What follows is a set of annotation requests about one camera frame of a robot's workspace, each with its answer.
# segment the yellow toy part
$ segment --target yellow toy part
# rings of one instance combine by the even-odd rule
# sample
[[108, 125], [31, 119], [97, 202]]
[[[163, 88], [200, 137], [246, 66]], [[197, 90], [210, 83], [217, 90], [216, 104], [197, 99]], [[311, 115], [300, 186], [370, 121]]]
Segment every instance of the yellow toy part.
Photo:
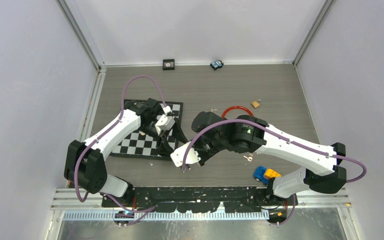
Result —
[[267, 168], [267, 170], [264, 173], [264, 178], [269, 180], [271, 178], [278, 178], [282, 177], [278, 172], [274, 171], [273, 169]]

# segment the small black box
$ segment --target small black box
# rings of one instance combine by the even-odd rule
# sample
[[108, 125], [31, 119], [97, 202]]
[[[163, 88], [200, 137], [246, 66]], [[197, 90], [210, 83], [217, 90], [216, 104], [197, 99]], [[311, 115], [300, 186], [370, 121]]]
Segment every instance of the small black box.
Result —
[[174, 59], [162, 60], [162, 70], [174, 70], [174, 69], [175, 69], [175, 60]]

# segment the metal floor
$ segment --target metal floor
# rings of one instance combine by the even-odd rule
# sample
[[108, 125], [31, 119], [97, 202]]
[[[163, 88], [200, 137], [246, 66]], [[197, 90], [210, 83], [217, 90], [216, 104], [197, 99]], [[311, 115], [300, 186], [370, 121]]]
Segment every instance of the metal floor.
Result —
[[63, 221], [59, 240], [346, 240], [336, 208], [298, 208], [279, 228], [265, 220], [140, 222]]
[[[182, 129], [188, 139], [195, 133], [191, 124], [201, 111], [219, 116], [228, 107], [249, 108], [255, 117], [266, 120], [278, 129], [302, 139], [318, 143], [297, 73], [292, 65], [225, 65], [212, 70], [210, 66], [177, 66], [163, 71], [162, 67], [110, 67], [107, 69], [92, 127], [92, 134], [107, 125], [120, 111], [121, 94], [128, 80], [137, 75], [150, 75], [161, 86], [164, 100], [184, 103]], [[127, 99], [159, 100], [155, 86], [146, 78], [129, 85]], [[254, 109], [250, 102], [260, 99]], [[226, 117], [246, 114], [232, 110]], [[105, 162], [107, 171], [134, 186], [257, 186], [252, 177], [258, 166], [272, 168], [282, 175], [299, 168], [291, 162], [256, 155], [248, 162], [243, 154], [220, 152], [199, 167], [183, 173], [171, 161], [110, 156]]]

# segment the chess square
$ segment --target chess square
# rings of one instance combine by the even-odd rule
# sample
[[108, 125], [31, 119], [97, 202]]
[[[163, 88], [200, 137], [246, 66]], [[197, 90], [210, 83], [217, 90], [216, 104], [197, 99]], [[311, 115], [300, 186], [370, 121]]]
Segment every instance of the chess square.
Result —
[[[135, 100], [138, 102], [145, 102], [145, 100]], [[182, 111], [183, 103], [182, 102], [166, 102], [170, 106], [174, 117], [182, 120]], [[173, 149], [179, 146], [179, 142], [172, 136], [172, 132], [169, 133], [167, 138], [168, 144]], [[170, 160], [169, 157], [163, 157], [158, 155], [157, 150], [157, 139], [149, 135], [141, 135], [138, 130], [129, 134], [125, 139], [123, 139], [118, 146], [116, 146], [111, 154], [111, 156], [123, 157], [123, 158], [145, 158], [145, 159], [160, 159], [160, 160]]]

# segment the wooden work surface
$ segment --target wooden work surface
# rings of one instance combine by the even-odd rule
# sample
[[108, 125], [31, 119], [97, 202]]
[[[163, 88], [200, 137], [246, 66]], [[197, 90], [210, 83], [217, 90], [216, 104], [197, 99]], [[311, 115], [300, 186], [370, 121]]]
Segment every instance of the wooden work surface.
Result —
[[[219, 116], [228, 107], [249, 108], [260, 119], [299, 138], [318, 143], [304, 98], [303, 90], [292, 65], [225, 65], [212, 70], [205, 66], [177, 66], [163, 71], [162, 67], [110, 67], [107, 69], [92, 127], [92, 134], [107, 125], [120, 111], [123, 87], [137, 75], [154, 77], [161, 86], [164, 100], [183, 102], [181, 127], [188, 139], [195, 133], [191, 124], [202, 111], [214, 110]], [[146, 78], [132, 82], [126, 99], [160, 99], [154, 84]], [[250, 102], [260, 99], [254, 109]], [[234, 119], [246, 112], [235, 109], [226, 118]], [[168, 160], [148, 160], [110, 156], [107, 171], [134, 186], [258, 186], [253, 173], [258, 166], [274, 169], [282, 175], [299, 168], [283, 159], [259, 154], [248, 162], [244, 154], [219, 152], [203, 167], [191, 165], [183, 173]]]

